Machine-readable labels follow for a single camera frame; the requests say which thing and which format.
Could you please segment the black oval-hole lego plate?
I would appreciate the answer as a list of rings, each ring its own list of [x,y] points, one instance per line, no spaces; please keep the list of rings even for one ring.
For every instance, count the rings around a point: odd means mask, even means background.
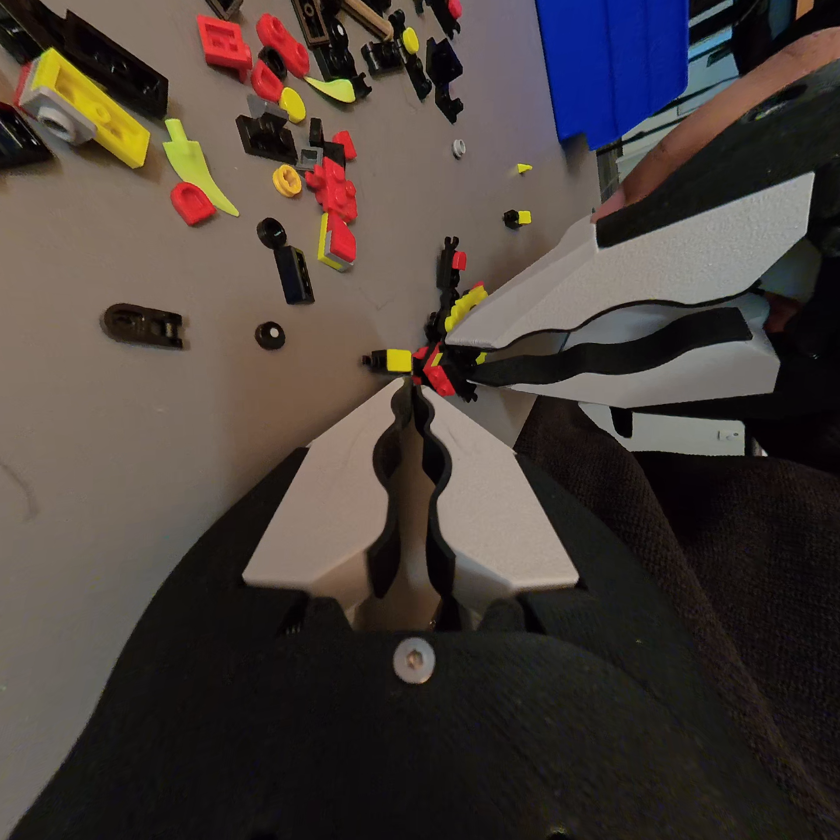
[[[103,332],[111,340],[149,348],[183,350],[182,316],[172,311],[132,303],[116,303],[101,315]]]

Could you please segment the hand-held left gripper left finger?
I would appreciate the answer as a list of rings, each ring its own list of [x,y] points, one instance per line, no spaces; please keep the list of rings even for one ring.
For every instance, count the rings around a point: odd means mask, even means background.
[[[412,412],[413,383],[394,380],[301,450],[247,585],[332,598],[346,611],[385,597],[401,559],[393,478]]]

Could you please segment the black rectangular lego plate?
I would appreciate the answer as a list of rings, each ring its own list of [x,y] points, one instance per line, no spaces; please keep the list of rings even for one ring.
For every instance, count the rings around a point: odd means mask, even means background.
[[[274,248],[281,288],[288,305],[314,303],[308,265],[303,252],[291,245]]]

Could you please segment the red lego plate cluster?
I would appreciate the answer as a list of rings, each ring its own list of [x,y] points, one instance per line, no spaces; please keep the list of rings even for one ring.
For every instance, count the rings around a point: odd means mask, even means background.
[[[330,158],[315,164],[304,175],[306,184],[326,214],[332,214],[350,224],[358,217],[356,189],[345,169]]]

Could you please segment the blue plastic bin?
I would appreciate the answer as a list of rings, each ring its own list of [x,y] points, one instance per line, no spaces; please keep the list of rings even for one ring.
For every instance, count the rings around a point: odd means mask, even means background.
[[[687,1],[537,1],[559,141],[595,151],[688,84]]]

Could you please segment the black yellow red lego model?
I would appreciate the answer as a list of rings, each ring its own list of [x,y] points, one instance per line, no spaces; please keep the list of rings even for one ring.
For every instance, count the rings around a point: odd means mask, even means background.
[[[446,237],[437,261],[439,308],[425,322],[425,345],[414,352],[375,350],[362,356],[361,364],[384,375],[411,375],[415,385],[429,386],[440,396],[458,396],[467,403],[474,402],[477,387],[469,374],[486,361],[487,352],[449,347],[446,343],[448,334],[488,298],[481,282],[459,292],[460,273],[466,266],[467,255],[459,249],[459,238]]]

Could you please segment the person's black knit sweater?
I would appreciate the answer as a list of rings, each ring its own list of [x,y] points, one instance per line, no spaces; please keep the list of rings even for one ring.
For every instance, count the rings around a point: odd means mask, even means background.
[[[766,456],[634,452],[540,397],[516,450],[667,594],[802,837],[838,838],[838,410],[748,430]]]

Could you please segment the person's right hand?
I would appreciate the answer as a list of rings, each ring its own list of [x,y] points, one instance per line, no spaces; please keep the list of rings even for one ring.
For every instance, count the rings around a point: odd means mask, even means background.
[[[837,26],[804,35],[783,47],[669,132],[635,166],[616,193],[594,211],[591,223],[640,202],[744,114],[838,57]]]

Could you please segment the pile of loose lego pieces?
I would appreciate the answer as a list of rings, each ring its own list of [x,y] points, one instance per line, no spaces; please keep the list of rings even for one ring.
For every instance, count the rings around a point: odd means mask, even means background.
[[[307,81],[335,101],[340,100],[342,86],[349,89],[349,103],[371,93],[365,74],[357,71],[351,55],[343,11],[374,36],[361,50],[372,77],[404,67],[419,99],[424,100],[436,86],[436,103],[442,105],[446,102],[445,83],[462,70],[447,40],[430,40],[428,56],[443,63],[432,65],[428,77],[403,11],[396,9],[383,17],[391,2],[291,2],[300,38],[289,32],[278,14],[265,12],[255,23],[261,44],[256,58],[243,38],[243,3],[207,5],[212,14],[196,16],[205,61],[210,67],[233,71],[242,82],[251,84],[256,110],[252,117],[237,117],[237,127],[245,151],[268,160],[298,163],[287,129],[292,116],[273,111],[274,107],[291,109],[284,99],[293,92],[287,75]],[[162,121],[167,116],[167,77],[70,8],[60,15],[45,2],[2,2],[2,46],[23,66],[34,64],[53,49],[111,98],[151,119]],[[438,69],[452,69],[455,74],[440,76]]]

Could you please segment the yellow grey red lego stack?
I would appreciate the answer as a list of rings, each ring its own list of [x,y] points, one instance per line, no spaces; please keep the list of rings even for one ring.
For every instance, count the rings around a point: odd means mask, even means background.
[[[324,212],[319,230],[318,262],[345,272],[353,267],[356,254],[356,240],[347,223],[336,213]]]

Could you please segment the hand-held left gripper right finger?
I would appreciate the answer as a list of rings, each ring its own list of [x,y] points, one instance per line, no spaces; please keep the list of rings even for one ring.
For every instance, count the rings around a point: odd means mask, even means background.
[[[580,573],[515,451],[428,387],[415,388],[428,579],[463,627],[497,601],[572,589]]]

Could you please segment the red rounded lego tile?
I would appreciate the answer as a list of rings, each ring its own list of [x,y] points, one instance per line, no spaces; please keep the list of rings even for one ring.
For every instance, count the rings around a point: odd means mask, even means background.
[[[189,227],[204,224],[217,211],[205,192],[189,182],[177,183],[171,190],[170,198],[174,210]]]

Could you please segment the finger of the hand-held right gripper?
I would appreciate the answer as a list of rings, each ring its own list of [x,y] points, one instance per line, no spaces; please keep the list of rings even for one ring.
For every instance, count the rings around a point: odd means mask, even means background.
[[[638,303],[696,307],[751,288],[806,233],[813,172],[696,216],[600,246],[587,218],[469,311],[449,345],[503,350],[540,332],[570,332]]]
[[[771,393],[781,363],[748,292],[705,308],[617,309],[564,335],[516,342],[469,369],[472,382],[579,403],[642,408]]]

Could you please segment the neon green lego claw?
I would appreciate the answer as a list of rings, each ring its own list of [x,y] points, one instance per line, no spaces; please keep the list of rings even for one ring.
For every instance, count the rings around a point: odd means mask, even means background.
[[[163,142],[163,150],[174,172],[183,182],[201,190],[217,210],[239,217],[239,210],[215,183],[201,144],[187,137],[179,119],[166,119],[164,125],[170,139]]]

